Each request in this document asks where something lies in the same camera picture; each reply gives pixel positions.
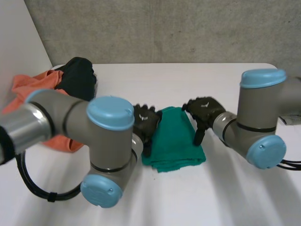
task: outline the concrete wall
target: concrete wall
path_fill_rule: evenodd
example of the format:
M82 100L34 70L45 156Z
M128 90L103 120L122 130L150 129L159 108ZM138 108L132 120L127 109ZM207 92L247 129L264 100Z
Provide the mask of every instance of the concrete wall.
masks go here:
M300 0L25 0L52 64L264 62L301 75Z

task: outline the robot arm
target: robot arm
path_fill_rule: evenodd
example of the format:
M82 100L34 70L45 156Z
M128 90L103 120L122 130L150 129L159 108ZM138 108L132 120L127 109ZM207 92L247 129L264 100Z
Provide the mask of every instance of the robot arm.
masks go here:
M212 128L250 164L269 169L286 153L284 141L275 135L277 119L283 114L300 114L301 82L299 78L286 79L283 70L250 70L242 75L237 116L211 97L190 100L183 110L196 119L198 128L205 128L203 133Z
M87 102L38 90L18 110L0 117L0 163L38 142L65 135L89 146L91 167L80 186L83 196L94 205L112 207L126 188L144 141L162 117L154 108L147 113L155 128L145 135L135 122L134 107L124 99L99 97ZM135 126L138 135L133 133L134 123L140 125Z

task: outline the silver metal tube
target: silver metal tube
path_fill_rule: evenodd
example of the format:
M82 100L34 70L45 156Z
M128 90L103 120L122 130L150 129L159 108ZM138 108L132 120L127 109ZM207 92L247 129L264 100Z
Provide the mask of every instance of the silver metal tube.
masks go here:
M32 104L24 104L17 110L1 116L0 126L12 139L16 154L51 138L51 127L47 117Z

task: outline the white table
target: white table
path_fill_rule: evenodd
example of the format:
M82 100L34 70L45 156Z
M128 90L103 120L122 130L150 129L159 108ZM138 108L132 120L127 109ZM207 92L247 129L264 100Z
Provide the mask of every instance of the white table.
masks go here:
M241 73L269 64L94 65L98 96L115 95L157 109L213 96L228 110L238 106ZM301 127L279 124L285 158L301 160ZM81 194L49 203L31 194L12 161L0 167L2 226L299 226L301 172L259 170L212 133L202 143L207 161L158 174L138 163L122 200L112 209L89 204ZM74 188L89 169L88 148L75 154L42 145L27 152L32 179L48 191Z

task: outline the green towel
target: green towel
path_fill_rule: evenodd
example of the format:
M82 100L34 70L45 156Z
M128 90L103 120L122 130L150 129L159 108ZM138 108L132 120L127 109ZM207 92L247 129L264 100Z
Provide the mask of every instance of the green towel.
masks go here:
M167 107L162 112L162 121L152 138L151 156L142 156L143 164L160 173L205 162L202 147L192 144L195 130L186 113L180 107Z

